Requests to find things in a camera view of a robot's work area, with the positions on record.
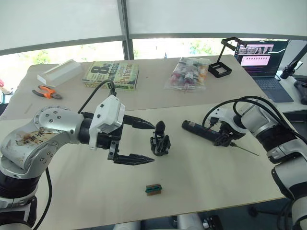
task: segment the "plastic bag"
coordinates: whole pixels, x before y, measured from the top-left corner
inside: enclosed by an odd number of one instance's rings
[[[165,84],[165,89],[185,92],[204,90],[210,60],[206,58],[182,57]]]

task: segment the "white blind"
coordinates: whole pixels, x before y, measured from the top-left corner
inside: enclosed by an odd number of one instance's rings
[[[0,50],[122,36],[117,0],[1,0]]]
[[[307,0],[127,0],[129,33],[307,36]]]

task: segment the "book cover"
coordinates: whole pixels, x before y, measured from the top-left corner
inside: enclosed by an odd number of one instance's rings
[[[133,91],[138,74],[139,66],[137,64],[121,61],[95,61],[89,67],[82,81],[86,87],[94,88],[105,79],[110,79],[117,89]]]

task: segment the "pliers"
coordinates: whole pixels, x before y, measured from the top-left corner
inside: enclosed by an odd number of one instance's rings
[[[61,95],[56,93],[55,90],[53,90],[53,89],[51,89],[47,86],[43,86],[43,85],[39,85],[38,87],[39,87],[39,89],[41,89],[43,91],[47,91],[47,92],[37,92],[36,90],[32,90],[32,92],[34,94],[36,94],[37,96],[46,97],[46,98],[54,98],[54,99],[62,99]]]

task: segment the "laptop screen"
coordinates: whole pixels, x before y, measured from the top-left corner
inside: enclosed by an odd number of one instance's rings
[[[288,41],[245,41],[236,46],[235,58],[250,76],[275,76]]]

